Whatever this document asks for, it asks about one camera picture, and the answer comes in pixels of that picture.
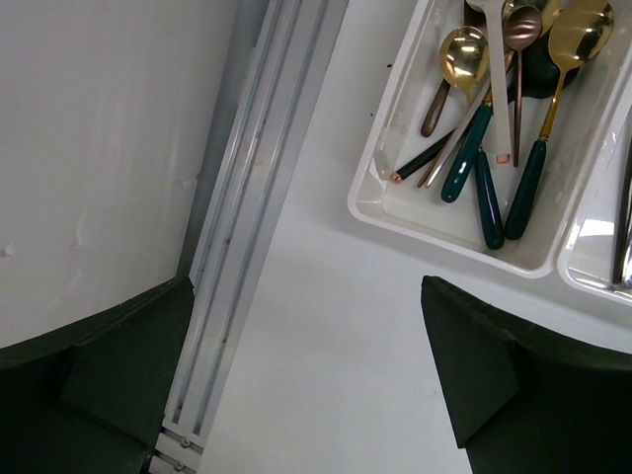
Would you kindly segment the white ceramic spoon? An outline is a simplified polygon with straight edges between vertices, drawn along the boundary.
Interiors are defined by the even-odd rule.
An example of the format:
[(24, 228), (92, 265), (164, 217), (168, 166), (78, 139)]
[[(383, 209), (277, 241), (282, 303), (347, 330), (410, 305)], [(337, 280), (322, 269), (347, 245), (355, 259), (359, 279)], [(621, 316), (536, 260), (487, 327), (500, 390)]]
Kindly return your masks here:
[(480, 0), (468, 1), (468, 4), (471, 8), (481, 11), (486, 17), (497, 162), (507, 164), (511, 161), (512, 140), (503, 37), (502, 12), (505, 2)]

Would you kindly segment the black fork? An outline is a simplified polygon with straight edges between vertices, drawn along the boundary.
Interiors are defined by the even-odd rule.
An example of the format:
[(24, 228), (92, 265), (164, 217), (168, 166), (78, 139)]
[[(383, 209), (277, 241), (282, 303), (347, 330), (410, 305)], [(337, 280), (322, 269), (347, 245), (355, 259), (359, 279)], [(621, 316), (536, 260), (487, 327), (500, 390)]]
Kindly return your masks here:
[(612, 284), (631, 286), (631, 148), (625, 161), (617, 226), (614, 234)]

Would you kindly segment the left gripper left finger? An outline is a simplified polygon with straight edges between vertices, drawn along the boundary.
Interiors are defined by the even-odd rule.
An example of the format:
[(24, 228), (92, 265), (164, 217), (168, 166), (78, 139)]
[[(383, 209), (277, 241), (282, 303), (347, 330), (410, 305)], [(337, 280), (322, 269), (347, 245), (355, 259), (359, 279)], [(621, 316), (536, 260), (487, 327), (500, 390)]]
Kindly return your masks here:
[(2, 472), (148, 472), (194, 301), (173, 278), (3, 348)]

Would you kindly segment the small copper spoon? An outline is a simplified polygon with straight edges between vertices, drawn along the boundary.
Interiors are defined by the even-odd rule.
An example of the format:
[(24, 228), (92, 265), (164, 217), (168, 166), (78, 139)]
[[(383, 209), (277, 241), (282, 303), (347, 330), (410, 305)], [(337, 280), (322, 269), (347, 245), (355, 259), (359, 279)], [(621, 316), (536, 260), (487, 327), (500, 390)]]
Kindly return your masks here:
[(531, 5), (521, 6), (509, 15), (504, 27), (505, 45), (515, 53), (514, 67), (514, 112), (513, 112), (513, 166), (518, 167), (520, 128), (522, 116), (522, 68), (523, 51), (540, 36), (542, 19), (540, 12)]

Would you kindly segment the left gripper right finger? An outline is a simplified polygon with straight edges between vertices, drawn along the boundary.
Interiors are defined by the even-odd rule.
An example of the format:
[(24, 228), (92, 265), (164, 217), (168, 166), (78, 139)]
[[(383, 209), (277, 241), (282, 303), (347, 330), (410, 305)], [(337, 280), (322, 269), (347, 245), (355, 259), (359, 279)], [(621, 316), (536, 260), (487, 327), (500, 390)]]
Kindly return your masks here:
[(438, 276), (424, 277), (421, 306), (473, 472), (630, 472), (629, 354), (546, 329)]

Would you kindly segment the copper spoon long handle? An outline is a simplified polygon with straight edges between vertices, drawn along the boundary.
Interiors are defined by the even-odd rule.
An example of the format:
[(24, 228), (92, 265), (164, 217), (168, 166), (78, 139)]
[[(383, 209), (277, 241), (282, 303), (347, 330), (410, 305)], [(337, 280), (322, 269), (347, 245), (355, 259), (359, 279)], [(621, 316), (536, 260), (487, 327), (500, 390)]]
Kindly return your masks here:
[(476, 193), (483, 238), (491, 250), (504, 246), (505, 235), (487, 154), (482, 148), (474, 163)]

